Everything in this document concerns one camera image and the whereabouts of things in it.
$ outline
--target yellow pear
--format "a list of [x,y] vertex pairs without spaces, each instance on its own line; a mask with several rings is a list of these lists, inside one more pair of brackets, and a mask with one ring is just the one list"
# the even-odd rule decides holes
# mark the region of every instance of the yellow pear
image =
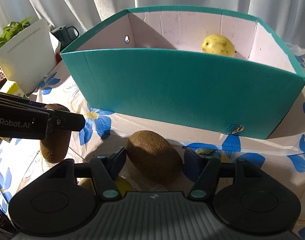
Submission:
[[[114,179],[114,182],[117,185],[122,196],[124,196],[126,194],[126,191],[134,191],[134,188],[132,187],[132,185],[121,176],[118,176],[116,179]],[[80,182],[78,183],[78,185],[82,186],[84,188],[87,188],[87,189],[91,190],[92,192],[95,192],[90,178],[82,178],[80,180]]]
[[205,53],[235,57],[234,45],[225,36],[220,34],[212,34],[205,38],[201,47]]

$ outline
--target dark green mug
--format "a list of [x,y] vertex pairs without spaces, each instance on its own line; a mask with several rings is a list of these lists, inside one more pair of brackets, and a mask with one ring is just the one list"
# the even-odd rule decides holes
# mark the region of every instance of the dark green mug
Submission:
[[[71,33],[69,32],[70,28],[74,28],[75,31],[77,31],[77,36],[74,33],[74,36],[71,36]],[[79,37],[79,31],[74,26],[61,26],[53,31],[51,31],[51,34],[53,34],[57,40],[61,43],[60,51],[62,51],[64,48],[66,48],[70,43],[72,43],[74,40],[76,40]]]

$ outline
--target plant leaf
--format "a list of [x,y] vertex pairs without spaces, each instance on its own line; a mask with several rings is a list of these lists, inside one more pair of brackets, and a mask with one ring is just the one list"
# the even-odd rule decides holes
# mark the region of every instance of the plant leaf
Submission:
[[12,39],[14,36],[16,36],[19,32],[11,32],[9,35],[8,40]]
[[25,20],[22,20],[20,23],[22,24],[22,25],[25,25],[25,24],[27,24],[27,22],[29,21],[29,20],[31,20],[31,19],[33,19],[34,17],[28,17],[28,18],[26,18]]
[[0,38],[5,37],[5,35],[7,34],[7,31],[4,31],[2,35],[0,35]]
[[8,31],[8,30],[10,30],[10,29],[11,29],[10,26],[6,26],[6,27],[3,28],[3,31]]
[[9,26],[10,27],[16,27],[20,22],[10,22]]
[[16,27],[13,28],[13,30],[19,30],[21,32],[23,30],[23,25],[19,23]]
[[3,46],[7,42],[6,38],[0,37],[0,47]]
[[6,36],[5,36],[5,38],[6,38],[7,41],[10,40],[12,34],[13,34],[13,30],[10,30],[9,32],[7,32],[7,34],[6,34]]
[[30,26],[30,23],[29,22],[27,22],[28,24],[24,24],[23,25],[23,29],[25,29],[25,28],[27,28],[27,27],[29,27]]

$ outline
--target mug handle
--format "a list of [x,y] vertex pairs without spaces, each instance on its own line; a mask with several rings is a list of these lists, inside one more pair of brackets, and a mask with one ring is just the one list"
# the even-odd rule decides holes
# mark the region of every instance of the mug handle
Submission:
[[[72,37],[70,36],[69,31],[68,31],[69,28],[74,28],[75,31],[77,31],[78,35],[77,35],[75,38],[72,38]],[[68,36],[70,37],[70,39],[71,39],[72,41],[76,40],[76,39],[79,37],[79,31],[76,29],[75,26],[69,26],[69,27],[67,27],[67,33],[68,33]]]

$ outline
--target yellow box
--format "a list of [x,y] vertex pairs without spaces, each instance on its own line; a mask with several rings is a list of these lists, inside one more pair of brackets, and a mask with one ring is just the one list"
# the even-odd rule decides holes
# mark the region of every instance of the yellow box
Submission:
[[[15,95],[24,99],[28,99],[28,97],[24,94],[24,92],[20,89],[15,81],[7,80],[3,87],[0,89],[0,92],[7,93],[10,95]],[[10,142],[11,138],[0,137],[0,139]]]

